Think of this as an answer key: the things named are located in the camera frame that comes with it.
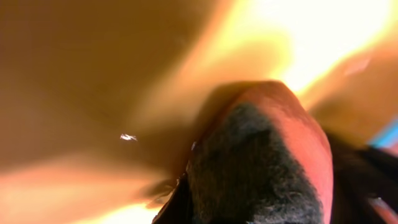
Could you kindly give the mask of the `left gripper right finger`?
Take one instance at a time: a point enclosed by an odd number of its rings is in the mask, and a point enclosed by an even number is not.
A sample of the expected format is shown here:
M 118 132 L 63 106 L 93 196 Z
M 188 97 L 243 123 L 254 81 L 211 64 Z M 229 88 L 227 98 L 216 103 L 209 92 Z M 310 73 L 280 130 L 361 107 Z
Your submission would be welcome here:
M 333 156 L 332 224 L 397 223 L 397 156 L 326 134 Z

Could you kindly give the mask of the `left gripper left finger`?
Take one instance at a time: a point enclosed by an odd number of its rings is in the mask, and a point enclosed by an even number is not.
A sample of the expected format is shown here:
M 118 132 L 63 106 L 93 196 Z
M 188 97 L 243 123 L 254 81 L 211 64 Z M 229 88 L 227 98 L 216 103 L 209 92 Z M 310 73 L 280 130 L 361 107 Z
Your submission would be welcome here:
M 193 202 L 188 178 L 181 177 L 169 201 L 160 209 L 152 224 L 192 224 Z

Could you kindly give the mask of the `green and red sponge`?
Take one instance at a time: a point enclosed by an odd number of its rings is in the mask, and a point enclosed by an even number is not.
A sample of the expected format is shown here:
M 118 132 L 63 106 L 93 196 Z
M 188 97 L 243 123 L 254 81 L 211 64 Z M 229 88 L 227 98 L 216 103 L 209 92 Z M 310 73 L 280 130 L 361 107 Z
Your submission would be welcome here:
M 281 82 L 246 90 L 193 148 L 194 223 L 328 223 L 330 145 Z

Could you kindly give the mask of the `yellow-green plate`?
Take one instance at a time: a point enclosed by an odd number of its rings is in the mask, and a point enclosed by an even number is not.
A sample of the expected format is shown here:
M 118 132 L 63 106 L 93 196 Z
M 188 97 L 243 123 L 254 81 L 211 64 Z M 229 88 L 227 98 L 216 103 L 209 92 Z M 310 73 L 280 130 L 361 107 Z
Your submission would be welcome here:
M 367 128 L 396 27 L 391 0 L 2 0 L 1 223 L 152 223 L 260 83 Z

